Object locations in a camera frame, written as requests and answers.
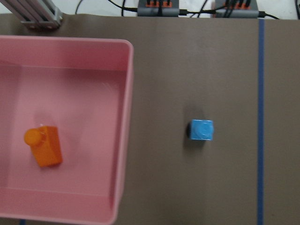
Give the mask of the aluminium frame post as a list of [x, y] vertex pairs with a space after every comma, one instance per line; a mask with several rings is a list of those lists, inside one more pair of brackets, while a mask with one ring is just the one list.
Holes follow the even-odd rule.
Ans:
[[29, 29], [58, 29], [63, 13], [51, 0], [1, 0]]

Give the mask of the grey hub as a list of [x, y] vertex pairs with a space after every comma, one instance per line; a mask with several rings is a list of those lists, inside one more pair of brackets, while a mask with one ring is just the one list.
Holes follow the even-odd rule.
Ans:
[[256, 0], [216, 0], [214, 18], [258, 18]]
[[178, 17], [180, 14], [178, 0], [140, 0], [137, 16]]

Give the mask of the pink plastic box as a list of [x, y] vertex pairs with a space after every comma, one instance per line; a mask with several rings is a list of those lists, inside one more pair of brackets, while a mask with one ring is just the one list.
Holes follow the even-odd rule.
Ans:
[[[133, 53], [122, 39], [0, 38], [0, 215], [111, 225], [124, 190]], [[63, 161], [41, 168], [23, 136], [58, 128]]]

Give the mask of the grey hub right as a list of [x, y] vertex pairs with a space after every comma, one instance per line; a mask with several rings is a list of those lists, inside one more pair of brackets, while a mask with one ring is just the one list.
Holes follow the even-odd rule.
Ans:
[[256, 0], [216, 0], [214, 18], [258, 18]]

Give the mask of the grey hub left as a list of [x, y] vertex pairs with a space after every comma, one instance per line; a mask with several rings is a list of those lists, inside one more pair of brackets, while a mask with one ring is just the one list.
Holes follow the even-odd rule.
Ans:
[[180, 14], [178, 0], [140, 0], [137, 16], [178, 17]]

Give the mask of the small blue block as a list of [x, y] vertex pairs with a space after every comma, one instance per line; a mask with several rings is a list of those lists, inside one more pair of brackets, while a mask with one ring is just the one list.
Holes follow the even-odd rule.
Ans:
[[212, 120], [191, 120], [189, 138], [198, 141], [212, 141], [214, 123]]

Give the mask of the orange block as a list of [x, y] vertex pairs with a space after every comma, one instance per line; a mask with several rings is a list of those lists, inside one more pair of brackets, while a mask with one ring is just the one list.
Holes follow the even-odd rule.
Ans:
[[31, 128], [25, 132], [24, 142], [30, 147], [40, 167], [55, 166], [63, 162], [57, 127]]

